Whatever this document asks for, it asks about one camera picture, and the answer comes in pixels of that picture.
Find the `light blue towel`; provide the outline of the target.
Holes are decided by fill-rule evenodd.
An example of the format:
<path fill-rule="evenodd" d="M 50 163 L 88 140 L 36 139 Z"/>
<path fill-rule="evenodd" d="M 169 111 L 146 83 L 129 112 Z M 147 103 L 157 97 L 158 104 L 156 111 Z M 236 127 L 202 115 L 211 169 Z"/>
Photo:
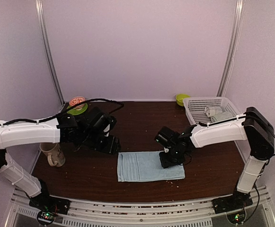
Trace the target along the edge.
<path fill-rule="evenodd" d="M 185 178 L 183 166 L 164 169 L 158 151 L 121 152 L 117 160 L 119 182 L 155 182 Z"/>

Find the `white perforated plastic basket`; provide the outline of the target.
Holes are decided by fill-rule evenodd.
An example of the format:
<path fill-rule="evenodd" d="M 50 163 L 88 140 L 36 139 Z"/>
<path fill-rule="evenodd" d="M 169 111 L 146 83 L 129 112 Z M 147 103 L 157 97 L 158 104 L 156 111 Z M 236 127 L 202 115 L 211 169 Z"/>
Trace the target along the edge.
<path fill-rule="evenodd" d="M 183 99 L 183 105 L 191 125 L 212 123 L 240 114 L 226 97 L 188 97 Z"/>

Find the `mint green panda towel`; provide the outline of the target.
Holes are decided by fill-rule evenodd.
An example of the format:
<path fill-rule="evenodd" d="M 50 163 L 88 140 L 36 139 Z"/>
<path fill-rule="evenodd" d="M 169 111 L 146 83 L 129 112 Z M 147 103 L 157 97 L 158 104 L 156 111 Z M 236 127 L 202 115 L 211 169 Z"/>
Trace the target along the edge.
<path fill-rule="evenodd" d="M 230 118 L 233 118 L 233 114 L 231 112 L 222 112 L 210 117 L 211 122 L 224 121 Z"/>

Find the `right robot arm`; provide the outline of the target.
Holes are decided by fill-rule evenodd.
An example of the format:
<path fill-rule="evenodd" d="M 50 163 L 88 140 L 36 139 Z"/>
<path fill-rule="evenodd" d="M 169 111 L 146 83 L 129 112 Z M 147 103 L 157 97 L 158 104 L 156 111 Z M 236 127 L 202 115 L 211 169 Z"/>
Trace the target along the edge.
<path fill-rule="evenodd" d="M 178 133 L 162 127 L 155 140 L 164 148 L 159 153 L 163 168 L 184 163 L 185 154 L 207 145 L 228 141 L 246 140 L 250 155 L 236 184 L 236 190 L 229 197 L 231 208 L 238 209 L 247 200 L 265 165 L 275 152 L 274 128 L 255 107 L 249 107 L 243 114 L 214 123 L 194 124 Z"/>

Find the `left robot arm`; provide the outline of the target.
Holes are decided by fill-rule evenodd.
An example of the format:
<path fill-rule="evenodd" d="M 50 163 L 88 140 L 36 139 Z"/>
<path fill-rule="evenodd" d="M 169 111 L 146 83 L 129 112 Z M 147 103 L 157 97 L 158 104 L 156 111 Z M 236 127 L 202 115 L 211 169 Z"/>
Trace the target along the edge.
<path fill-rule="evenodd" d="M 78 115 L 59 113 L 47 119 L 0 121 L 0 174 L 21 188 L 44 210 L 54 205 L 44 181 L 33 177 L 7 153 L 7 148 L 36 143 L 72 143 L 113 155 L 120 151 L 119 138 L 110 134 L 116 118 L 94 107 Z"/>

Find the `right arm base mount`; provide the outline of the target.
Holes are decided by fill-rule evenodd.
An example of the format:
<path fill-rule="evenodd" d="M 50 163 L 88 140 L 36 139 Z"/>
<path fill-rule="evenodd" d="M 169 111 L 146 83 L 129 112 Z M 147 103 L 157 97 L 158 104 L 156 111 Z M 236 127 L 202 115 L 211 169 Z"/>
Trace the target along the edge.
<path fill-rule="evenodd" d="M 235 225 L 242 224 L 247 219 L 245 208 L 252 204 L 250 193 L 239 192 L 237 189 L 232 195 L 212 200 L 215 214 L 227 213 L 228 221 Z"/>

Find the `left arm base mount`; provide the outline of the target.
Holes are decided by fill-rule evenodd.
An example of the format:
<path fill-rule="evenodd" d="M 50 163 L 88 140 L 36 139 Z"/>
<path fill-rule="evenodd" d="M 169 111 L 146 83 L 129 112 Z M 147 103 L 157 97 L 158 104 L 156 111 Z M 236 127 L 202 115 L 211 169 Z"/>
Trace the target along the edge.
<path fill-rule="evenodd" d="M 29 206 L 39 209 L 36 216 L 38 223 L 44 227 L 52 224 L 59 214 L 67 215 L 71 201 L 53 197 L 49 194 L 48 187 L 43 180 L 39 180 L 41 193 L 29 198 Z"/>

